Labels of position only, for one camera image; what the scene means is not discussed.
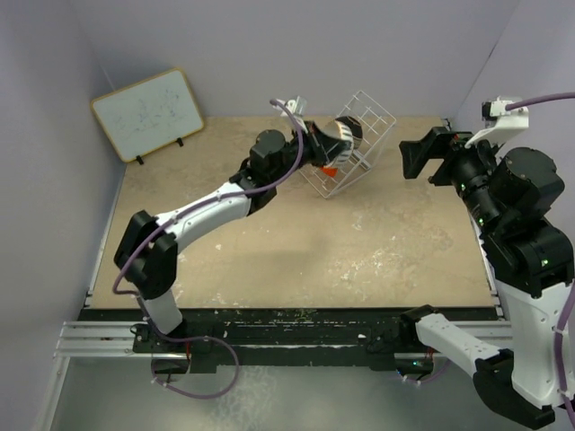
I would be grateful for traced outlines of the orange plastic bowl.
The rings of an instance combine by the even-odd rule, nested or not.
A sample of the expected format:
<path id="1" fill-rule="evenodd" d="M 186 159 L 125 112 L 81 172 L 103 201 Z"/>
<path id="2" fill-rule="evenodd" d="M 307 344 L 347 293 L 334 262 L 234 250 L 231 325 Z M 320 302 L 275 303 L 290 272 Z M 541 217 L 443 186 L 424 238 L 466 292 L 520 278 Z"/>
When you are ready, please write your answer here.
<path id="1" fill-rule="evenodd" d="M 337 169 L 337 168 L 332 168 L 332 167 L 322 167 L 322 168 L 321 168 L 321 171 L 322 171 L 325 175 L 327 175 L 327 176 L 329 176 L 329 177 L 332 177 L 332 178 L 335 177 L 335 176 L 337 175 L 337 173 L 338 173 L 338 169 Z"/>

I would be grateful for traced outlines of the white bowl orange rim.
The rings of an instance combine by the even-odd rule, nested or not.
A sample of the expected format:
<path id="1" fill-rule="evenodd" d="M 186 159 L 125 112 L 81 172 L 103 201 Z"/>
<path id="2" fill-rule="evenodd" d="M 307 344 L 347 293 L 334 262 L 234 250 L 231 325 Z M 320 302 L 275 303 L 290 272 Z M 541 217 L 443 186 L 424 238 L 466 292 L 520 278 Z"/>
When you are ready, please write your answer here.
<path id="1" fill-rule="evenodd" d="M 341 167 L 351 157 L 354 149 L 354 139 L 350 128 L 333 119 L 322 129 L 324 135 L 323 148 L 326 152 L 326 167 Z"/>

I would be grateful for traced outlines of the beige bowl dark rim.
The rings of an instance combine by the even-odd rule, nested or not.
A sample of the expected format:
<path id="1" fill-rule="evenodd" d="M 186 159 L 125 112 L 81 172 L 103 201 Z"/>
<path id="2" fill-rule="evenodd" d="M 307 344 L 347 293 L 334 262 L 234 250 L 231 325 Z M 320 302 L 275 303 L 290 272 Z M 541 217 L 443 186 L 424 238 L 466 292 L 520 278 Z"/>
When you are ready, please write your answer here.
<path id="1" fill-rule="evenodd" d="M 349 128 L 353 136 L 354 149 L 358 150 L 363 141 L 363 129 L 360 122 L 351 116 L 340 116 L 336 120 Z"/>

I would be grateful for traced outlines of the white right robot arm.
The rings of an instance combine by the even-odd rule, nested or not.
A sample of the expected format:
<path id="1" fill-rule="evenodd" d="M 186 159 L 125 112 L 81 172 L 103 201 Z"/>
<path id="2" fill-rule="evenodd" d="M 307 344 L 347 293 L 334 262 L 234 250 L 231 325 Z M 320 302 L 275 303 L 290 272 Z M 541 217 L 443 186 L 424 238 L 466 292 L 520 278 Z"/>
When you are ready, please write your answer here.
<path id="1" fill-rule="evenodd" d="M 491 140 L 443 127 L 399 148 L 407 180 L 439 160 L 429 182 L 453 187 L 478 226 L 512 332 L 511 347 L 493 346 L 423 305 L 401 316 L 401 344 L 443 354 L 472 378 L 491 411 L 521 426 L 546 427 L 559 408 L 572 414 L 574 249 L 546 219 L 565 188 L 554 161 L 527 147 L 498 157 Z"/>

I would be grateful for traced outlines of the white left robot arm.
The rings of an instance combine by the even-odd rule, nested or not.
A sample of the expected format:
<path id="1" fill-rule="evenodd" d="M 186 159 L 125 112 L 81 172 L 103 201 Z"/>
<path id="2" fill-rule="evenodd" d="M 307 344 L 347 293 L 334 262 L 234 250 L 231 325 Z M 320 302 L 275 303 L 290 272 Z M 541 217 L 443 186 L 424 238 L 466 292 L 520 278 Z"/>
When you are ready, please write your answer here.
<path id="1" fill-rule="evenodd" d="M 307 121 L 293 136 L 287 141 L 276 129 L 260 132 L 238 172 L 216 191 L 168 213 L 141 210 L 130 218 L 113 260 L 119 276 L 136 287 L 155 325 L 154 343 L 163 351 L 174 352 L 185 340 L 172 292 L 179 253 L 218 227 L 265 207 L 277 186 L 301 167 L 333 168 L 346 161 L 363 132 L 339 117 L 323 128 Z"/>

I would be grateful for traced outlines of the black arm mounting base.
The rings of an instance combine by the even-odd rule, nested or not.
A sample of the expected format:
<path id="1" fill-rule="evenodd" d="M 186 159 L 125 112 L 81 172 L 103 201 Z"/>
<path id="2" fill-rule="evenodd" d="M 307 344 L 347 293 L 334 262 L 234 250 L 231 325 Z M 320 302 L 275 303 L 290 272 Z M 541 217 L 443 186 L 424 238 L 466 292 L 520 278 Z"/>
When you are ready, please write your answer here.
<path id="1" fill-rule="evenodd" d="M 403 308 L 188 308 L 182 315 L 190 347 L 159 339 L 136 309 L 86 309 L 80 321 L 131 322 L 133 351 L 150 354 L 161 369 L 169 360 L 190 371 L 213 373 L 220 365 L 340 366 L 392 371 L 425 355 L 399 336 Z"/>

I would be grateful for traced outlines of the small whiteboard wooden frame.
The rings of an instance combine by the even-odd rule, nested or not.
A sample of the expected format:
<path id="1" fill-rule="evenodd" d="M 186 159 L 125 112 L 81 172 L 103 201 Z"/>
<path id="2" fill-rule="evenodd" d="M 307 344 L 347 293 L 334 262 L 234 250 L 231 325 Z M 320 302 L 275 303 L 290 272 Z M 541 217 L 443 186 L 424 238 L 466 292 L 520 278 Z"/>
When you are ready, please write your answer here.
<path id="1" fill-rule="evenodd" d="M 204 119 L 186 75 L 173 68 L 91 101 L 120 160 L 142 158 L 199 132 Z"/>

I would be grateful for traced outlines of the aluminium extrusion rail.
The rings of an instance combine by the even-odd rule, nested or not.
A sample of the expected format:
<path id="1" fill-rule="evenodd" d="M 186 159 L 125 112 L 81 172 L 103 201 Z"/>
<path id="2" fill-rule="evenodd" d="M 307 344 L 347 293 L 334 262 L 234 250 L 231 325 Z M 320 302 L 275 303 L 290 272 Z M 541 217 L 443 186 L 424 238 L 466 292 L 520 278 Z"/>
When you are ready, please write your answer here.
<path id="1" fill-rule="evenodd" d="M 125 357 L 134 354 L 132 323 L 121 321 L 68 321 L 59 333 L 55 356 Z"/>

